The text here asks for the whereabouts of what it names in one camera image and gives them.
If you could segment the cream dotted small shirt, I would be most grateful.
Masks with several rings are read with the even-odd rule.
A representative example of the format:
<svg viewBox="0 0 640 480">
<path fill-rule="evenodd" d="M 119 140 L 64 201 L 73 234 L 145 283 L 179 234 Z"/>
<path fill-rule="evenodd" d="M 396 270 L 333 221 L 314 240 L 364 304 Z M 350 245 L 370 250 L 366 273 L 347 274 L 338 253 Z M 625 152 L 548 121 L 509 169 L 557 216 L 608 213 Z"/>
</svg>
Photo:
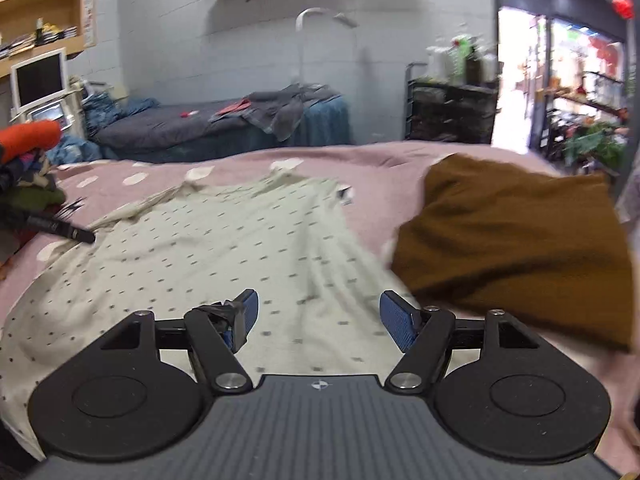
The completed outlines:
<svg viewBox="0 0 640 480">
<path fill-rule="evenodd" d="M 27 402 L 43 378 L 132 312 L 178 318 L 253 289 L 239 354 L 262 374 L 386 376 L 399 350 L 378 302 L 406 286 L 362 247 L 341 185 L 275 171 L 235 186 L 185 183 L 113 211 L 92 245 L 57 244 L 1 339 L 1 418 L 42 457 Z"/>
</svg>

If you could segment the brown folded garment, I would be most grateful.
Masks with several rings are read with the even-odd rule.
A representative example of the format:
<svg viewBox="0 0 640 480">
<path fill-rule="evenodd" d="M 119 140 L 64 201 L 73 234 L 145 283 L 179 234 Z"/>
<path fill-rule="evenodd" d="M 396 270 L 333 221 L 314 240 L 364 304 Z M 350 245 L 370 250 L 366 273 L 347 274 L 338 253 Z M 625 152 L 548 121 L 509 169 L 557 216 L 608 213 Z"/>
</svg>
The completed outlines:
<svg viewBox="0 0 640 480">
<path fill-rule="evenodd" d="M 423 197 L 399 228 L 392 260 L 422 304 L 501 309 L 546 330 L 634 348 L 634 265 L 602 177 L 450 155 L 425 174 Z"/>
</svg>

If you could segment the pink polka dot bedsheet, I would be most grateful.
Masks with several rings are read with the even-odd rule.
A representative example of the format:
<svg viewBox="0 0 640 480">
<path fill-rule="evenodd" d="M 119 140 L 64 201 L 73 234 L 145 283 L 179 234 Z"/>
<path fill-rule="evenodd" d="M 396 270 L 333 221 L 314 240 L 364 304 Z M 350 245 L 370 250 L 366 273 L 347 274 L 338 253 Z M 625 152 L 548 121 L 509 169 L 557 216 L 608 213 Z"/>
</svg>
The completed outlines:
<svg viewBox="0 0 640 480">
<path fill-rule="evenodd" d="M 431 164 L 454 153 L 507 162 L 538 174 L 559 177 L 533 153 L 518 154 L 483 145 L 420 141 L 333 148 L 275 148 L 197 164 L 157 164 L 98 160 L 59 166 L 53 173 L 70 202 L 80 203 L 72 220 L 88 226 L 135 200 L 173 188 L 183 181 L 207 185 L 240 184 L 265 177 L 271 170 L 292 170 L 306 177 L 337 180 L 347 190 L 345 216 L 360 242 L 382 261 L 390 261 L 395 231 L 409 220 L 422 200 L 421 181 Z M 27 286 L 44 269 L 61 242 L 37 235 L 12 260 L 1 282 L 1 327 Z M 632 406 L 637 400 L 639 357 L 616 354 L 577 342 L 552 339 L 563 351 L 603 379 L 613 401 L 613 418 L 598 455 L 619 472 L 639 473 L 639 451 L 630 443 Z"/>
</svg>

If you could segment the dark grey massage bed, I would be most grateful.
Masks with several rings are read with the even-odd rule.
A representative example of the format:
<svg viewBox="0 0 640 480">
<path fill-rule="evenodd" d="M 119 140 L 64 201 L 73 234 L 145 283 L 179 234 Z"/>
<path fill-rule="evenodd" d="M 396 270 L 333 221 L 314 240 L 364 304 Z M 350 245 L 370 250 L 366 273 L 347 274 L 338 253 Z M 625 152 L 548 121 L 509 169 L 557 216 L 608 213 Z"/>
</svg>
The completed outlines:
<svg viewBox="0 0 640 480">
<path fill-rule="evenodd" d="M 283 142 L 247 122 L 209 125 L 210 116 L 227 105 L 226 101 L 160 105 L 106 127 L 96 144 L 107 149 L 107 159 L 151 164 L 205 162 L 270 148 L 352 144 L 348 107 L 340 96 L 306 108 L 302 122 Z M 191 110 L 198 114 L 181 117 Z"/>
</svg>

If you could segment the green potted plant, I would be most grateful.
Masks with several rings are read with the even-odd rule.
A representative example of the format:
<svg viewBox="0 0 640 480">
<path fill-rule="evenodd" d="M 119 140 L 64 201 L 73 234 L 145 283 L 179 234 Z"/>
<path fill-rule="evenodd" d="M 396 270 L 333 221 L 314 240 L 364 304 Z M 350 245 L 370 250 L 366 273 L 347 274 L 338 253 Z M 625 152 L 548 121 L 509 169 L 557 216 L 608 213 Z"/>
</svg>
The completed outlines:
<svg viewBox="0 0 640 480">
<path fill-rule="evenodd" d="M 627 136 L 608 122 L 577 127 L 563 145 L 564 162 L 574 172 L 602 170 L 611 176 L 620 173 Z"/>
</svg>

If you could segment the blue crumpled blanket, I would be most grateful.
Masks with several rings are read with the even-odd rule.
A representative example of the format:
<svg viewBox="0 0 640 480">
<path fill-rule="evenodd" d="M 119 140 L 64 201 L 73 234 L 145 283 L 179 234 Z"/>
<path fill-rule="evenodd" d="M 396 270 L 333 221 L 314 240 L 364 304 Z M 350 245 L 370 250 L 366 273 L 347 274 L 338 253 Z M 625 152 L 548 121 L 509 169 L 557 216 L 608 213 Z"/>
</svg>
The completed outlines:
<svg viewBox="0 0 640 480">
<path fill-rule="evenodd" d="M 53 166 L 95 162 L 106 159 L 106 148 L 96 144 L 98 133 L 106 127 L 139 113 L 159 107 L 156 99 L 132 99 L 117 103 L 107 92 L 95 93 L 82 104 L 84 112 L 85 139 L 63 133 L 61 141 L 52 150 L 46 151 L 47 159 Z"/>
</svg>

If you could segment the black shelving cart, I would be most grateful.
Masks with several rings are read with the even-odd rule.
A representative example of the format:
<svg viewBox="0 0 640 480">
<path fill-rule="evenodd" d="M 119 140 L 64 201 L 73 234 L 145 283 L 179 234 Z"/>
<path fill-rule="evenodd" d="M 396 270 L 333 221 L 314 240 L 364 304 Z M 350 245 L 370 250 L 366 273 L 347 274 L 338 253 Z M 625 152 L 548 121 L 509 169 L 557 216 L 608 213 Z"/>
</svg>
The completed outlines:
<svg viewBox="0 0 640 480">
<path fill-rule="evenodd" d="M 405 71 L 404 139 L 491 144 L 498 112 L 497 83 L 469 86 L 432 81 L 418 76 L 426 68 L 426 63 L 410 63 Z"/>
</svg>

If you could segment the red cloth on bed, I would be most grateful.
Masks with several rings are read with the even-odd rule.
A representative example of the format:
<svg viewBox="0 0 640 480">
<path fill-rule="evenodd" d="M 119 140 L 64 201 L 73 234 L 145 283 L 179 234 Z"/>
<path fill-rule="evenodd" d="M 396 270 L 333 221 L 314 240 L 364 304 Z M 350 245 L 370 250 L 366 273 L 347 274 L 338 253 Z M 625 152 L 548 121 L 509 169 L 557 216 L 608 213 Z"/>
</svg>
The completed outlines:
<svg viewBox="0 0 640 480">
<path fill-rule="evenodd" d="M 224 116 L 228 114 L 236 114 L 242 112 L 243 110 L 247 110 L 252 106 L 252 102 L 249 99 L 242 99 L 241 101 L 231 103 L 230 105 L 218 110 L 216 113 L 217 116 Z"/>
</svg>

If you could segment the grey towel on bed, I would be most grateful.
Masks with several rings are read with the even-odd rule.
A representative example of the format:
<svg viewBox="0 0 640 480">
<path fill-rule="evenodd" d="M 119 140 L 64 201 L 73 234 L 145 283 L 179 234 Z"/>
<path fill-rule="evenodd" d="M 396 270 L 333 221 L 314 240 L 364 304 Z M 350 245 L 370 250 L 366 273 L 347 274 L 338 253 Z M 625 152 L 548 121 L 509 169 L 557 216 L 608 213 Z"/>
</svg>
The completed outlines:
<svg viewBox="0 0 640 480">
<path fill-rule="evenodd" d="M 221 122 L 231 126 L 247 122 L 283 142 L 292 136 L 302 122 L 306 108 L 339 96 L 337 91 L 325 84 L 290 84 L 282 90 L 250 93 L 242 98 L 252 102 L 250 108 L 224 116 L 217 116 L 216 112 L 210 116 L 208 123 L 217 125 Z"/>
</svg>

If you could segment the white monitor device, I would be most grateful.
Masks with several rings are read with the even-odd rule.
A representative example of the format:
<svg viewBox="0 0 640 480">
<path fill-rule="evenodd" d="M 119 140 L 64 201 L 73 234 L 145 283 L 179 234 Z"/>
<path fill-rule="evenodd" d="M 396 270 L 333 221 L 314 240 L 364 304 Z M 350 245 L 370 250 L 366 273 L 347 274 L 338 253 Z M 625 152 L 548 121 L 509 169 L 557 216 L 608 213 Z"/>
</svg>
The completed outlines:
<svg viewBox="0 0 640 480">
<path fill-rule="evenodd" d="M 11 66 L 12 124 L 52 120 L 62 131 L 73 125 L 65 103 L 70 94 L 66 61 L 62 48 Z"/>
</svg>

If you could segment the bottles on cart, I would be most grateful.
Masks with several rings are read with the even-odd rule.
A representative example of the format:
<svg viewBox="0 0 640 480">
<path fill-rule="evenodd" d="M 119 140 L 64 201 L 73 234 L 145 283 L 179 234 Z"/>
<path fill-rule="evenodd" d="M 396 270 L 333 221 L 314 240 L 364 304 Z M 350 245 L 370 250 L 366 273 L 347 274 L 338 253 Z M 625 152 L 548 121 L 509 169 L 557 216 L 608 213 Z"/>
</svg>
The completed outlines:
<svg viewBox="0 0 640 480">
<path fill-rule="evenodd" d="M 452 86 L 492 87 L 498 80 L 497 45 L 482 35 L 460 32 L 450 39 L 437 37 L 426 48 L 428 81 Z"/>
</svg>

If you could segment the wooden bookcase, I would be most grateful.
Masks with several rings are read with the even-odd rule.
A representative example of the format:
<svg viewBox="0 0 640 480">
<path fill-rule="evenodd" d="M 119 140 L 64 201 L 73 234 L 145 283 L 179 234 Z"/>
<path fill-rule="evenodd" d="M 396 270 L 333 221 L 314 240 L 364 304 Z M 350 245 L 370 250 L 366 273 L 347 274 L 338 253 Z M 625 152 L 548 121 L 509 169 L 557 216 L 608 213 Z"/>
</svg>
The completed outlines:
<svg viewBox="0 0 640 480">
<path fill-rule="evenodd" d="M 55 49 L 74 58 L 86 48 L 85 28 L 84 0 L 1 0 L 1 77 Z"/>
</svg>

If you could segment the white floor lamp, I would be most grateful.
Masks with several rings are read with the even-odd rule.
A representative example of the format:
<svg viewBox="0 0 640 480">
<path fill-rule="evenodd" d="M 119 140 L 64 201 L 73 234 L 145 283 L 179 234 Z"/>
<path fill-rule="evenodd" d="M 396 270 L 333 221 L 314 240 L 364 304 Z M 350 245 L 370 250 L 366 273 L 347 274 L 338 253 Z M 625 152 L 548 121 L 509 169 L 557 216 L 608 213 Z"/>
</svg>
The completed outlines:
<svg viewBox="0 0 640 480">
<path fill-rule="evenodd" d="M 313 6 L 295 19 L 297 44 L 296 80 L 306 81 L 310 64 L 352 62 L 355 56 L 355 29 L 359 24 L 344 12 Z"/>
</svg>

